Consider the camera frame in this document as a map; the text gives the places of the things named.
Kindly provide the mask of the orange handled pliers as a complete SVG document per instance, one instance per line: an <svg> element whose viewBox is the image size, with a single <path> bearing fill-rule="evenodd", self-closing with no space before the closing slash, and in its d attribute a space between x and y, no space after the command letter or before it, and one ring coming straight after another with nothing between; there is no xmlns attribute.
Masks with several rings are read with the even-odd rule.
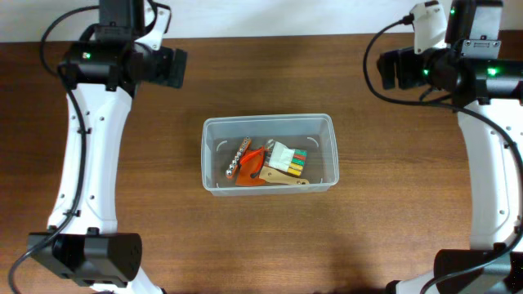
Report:
<svg viewBox="0 0 523 294"><path fill-rule="evenodd" d="M252 179L258 177L262 166L265 163L265 155L266 149L263 147L255 150L248 150L239 161L239 177L250 177Z"/></svg>

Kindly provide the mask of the orange scraper wooden handle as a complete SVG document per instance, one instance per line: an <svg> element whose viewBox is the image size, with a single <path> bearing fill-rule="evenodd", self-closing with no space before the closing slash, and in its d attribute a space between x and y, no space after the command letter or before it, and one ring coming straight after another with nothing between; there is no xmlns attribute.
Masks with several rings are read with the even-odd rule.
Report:
<svg viewBox="0 0 523 294"><path fill-rule="evenodd" d="M278 184L278 185L309 185L310 182L307 179L291 176L287 173L275 170L265 165L262 166L258 177L252 179L240 178L239 169L237 170L237 176L235 184L240 187L254 187L262 186L266 184Z"/></svg>

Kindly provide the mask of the clear plastic container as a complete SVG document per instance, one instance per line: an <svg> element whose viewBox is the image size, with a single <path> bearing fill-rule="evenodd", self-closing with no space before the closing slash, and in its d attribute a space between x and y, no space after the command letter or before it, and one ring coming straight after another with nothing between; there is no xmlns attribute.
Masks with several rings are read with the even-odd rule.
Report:
<svg viewBox="0 0 523 294"><path fill-rule="evenodd" d="M340 178L333 121L327 114L210 118L201 170L215 196L325 192Z"/></svg>

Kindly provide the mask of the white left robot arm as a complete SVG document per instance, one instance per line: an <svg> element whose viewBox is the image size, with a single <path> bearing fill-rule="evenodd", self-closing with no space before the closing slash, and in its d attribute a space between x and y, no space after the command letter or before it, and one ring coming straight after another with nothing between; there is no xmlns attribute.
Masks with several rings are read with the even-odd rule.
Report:
<svg viewBox="0 0 523 294"><path fill-rule="evenodd" d="M115 210L118 155L141 82L180 88L187 53L138 42L76 42L58 65L69 126L55 206L32 258L59 278L106 293L162 293L141 267L142 240L120 233Z"/></svg>

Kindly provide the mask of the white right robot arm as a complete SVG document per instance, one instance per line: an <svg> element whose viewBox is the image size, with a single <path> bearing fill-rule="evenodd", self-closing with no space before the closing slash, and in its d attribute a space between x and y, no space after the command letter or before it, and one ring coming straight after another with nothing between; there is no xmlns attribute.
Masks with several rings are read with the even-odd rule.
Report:
<svg viewBox="0 0 523 294"><path fill-rule="evenodd" d="M411 105L458 115L472 185L467 250L442 249L433 268L392 281L388 293L520 293L522 291L522 63L470 56L451 48L389 51L377 62L384 89L428 84L443 98Z"/></svg>

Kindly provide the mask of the orange socket bit rail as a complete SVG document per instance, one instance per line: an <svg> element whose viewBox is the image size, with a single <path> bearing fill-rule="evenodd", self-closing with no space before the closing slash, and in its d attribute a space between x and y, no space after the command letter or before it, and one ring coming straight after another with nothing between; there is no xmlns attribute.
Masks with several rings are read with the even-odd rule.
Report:
<svg viewBox="0 0 523 294"><path fill-rule="evenodd" d="M251 143L252 143L252 140L249 136L247 136L243 139L243 141L240 144L238 150L236 151L233 159L231 160L228 168L226 169L226 178L228 180L232 180L234 178L235 173L239 169L240 160L246 154L246 151L248 150Z"/></svg>

